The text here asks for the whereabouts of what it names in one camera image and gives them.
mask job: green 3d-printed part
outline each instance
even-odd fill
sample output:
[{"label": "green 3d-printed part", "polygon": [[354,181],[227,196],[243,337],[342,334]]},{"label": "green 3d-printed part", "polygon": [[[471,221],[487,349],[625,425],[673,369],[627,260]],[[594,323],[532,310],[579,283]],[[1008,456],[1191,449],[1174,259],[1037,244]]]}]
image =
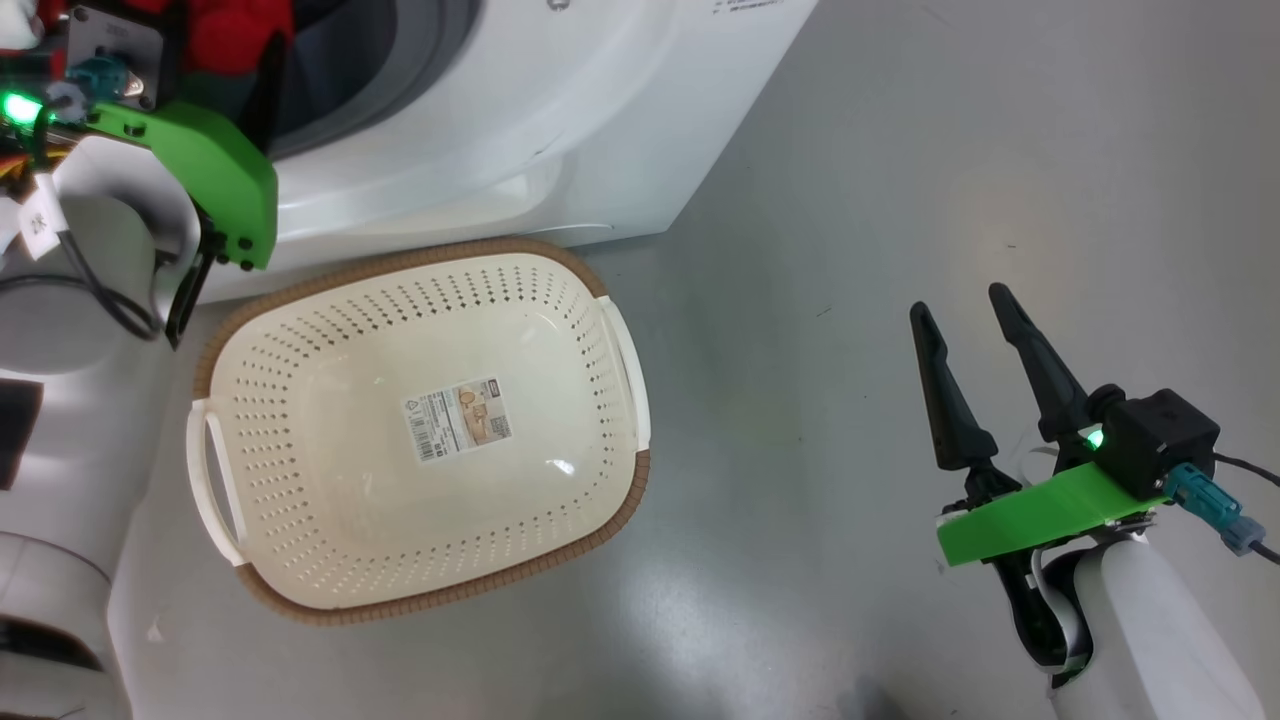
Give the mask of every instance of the green 3d-printed part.
[{"label": "green 3d-printed part", "polygon": [[1164,501],[1134,500],[1089,462],[952,518],[938,527],[938,543],[955,568],[1069,538]]},{"label": "green 3d-printed part", "polygon": [[275,249],[275,169],[230,120],[177,101],[151,114],[108,104],[93,113],[91,129],[151,149],[227,236],[230,261],[266,268]]}]

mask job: laundry basket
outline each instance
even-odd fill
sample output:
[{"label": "laundry basket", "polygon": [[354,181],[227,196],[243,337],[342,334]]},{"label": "laundry basket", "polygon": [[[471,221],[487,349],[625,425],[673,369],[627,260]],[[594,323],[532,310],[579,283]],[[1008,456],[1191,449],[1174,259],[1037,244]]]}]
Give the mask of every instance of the laundry basket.
[{"label": "laundry basket", "polygon": [[622,315],[585,264],[525,240],[251,302],[209,343],[195,396],[187,464],[214,544],[255,597],[311,624],[443,605],[582,555],[631,518],[649,473]]}]

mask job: white label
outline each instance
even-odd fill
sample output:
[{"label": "white label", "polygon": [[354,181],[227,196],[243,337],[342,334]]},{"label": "white label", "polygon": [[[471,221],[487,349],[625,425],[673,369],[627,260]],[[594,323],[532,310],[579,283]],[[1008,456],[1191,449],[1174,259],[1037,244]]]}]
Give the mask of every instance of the white label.
[{"label": "white label", "polygon": [[18,229],[32,260],[40,260],[58,247],[58,233],[67,229],[63,206],[58,202],[54,179],[47,173],[36,176],[36,190],[18,210]]},{"label": "white label", "polygon": [[401,401],[421,465],[511,437],[498,378],[411,395]]}]

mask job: floor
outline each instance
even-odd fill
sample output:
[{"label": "floor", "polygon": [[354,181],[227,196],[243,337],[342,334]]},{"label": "floor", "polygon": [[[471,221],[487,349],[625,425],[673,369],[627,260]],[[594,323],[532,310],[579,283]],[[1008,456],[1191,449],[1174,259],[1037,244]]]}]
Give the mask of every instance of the floor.
[{"label": "floor", "polygon": [[[941,562],[963,478],[933,465],[908,307],[933,306],[1006,469],[1036,406],[995,281],[1087,387],[1174,387],[1280,465],[1276,13],[822,4],[676,225],[582,251],[649,384],[643,507],[467,602],[321,630],[244,592],[183,469],[229,310],[201,309],[110,606],[137,717],[1052,717],[995,575]],[[1280,573],[1171,510],[1152,537],[1280,716]]]}]

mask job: product label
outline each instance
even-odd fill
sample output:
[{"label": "product label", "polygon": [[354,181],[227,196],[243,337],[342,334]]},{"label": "product label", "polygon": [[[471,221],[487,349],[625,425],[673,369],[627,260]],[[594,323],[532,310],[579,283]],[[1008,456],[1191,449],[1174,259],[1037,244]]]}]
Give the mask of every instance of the product label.
[{"label": "product label", "polygon": [[411,395],[401,410],[422,465],[511,437],[498,378]]}]

